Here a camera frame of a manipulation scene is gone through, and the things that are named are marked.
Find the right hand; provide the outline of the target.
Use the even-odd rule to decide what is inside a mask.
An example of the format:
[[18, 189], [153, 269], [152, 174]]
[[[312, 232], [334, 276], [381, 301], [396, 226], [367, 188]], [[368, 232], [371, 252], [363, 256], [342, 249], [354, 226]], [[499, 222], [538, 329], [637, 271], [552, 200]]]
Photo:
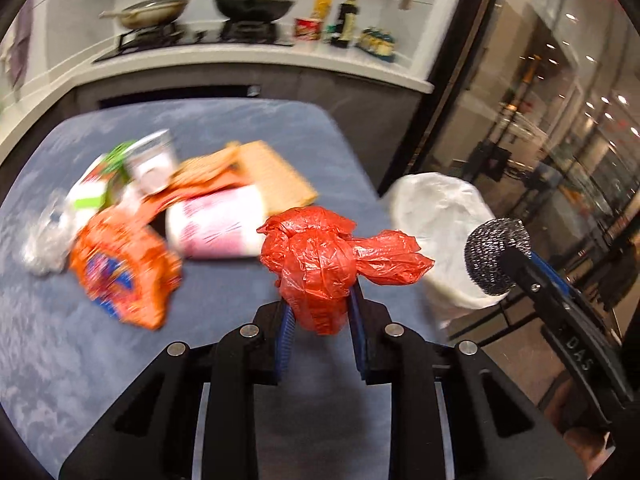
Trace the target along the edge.
[[611, 456], [614, 448], [607, 448], [609, 434], [580, 426], [575, 420], [580, 395], [573, 379], [567, 377], [548, 390], [539, 406], [566, 444], [575, 452], [584, 466], [587, 478]]

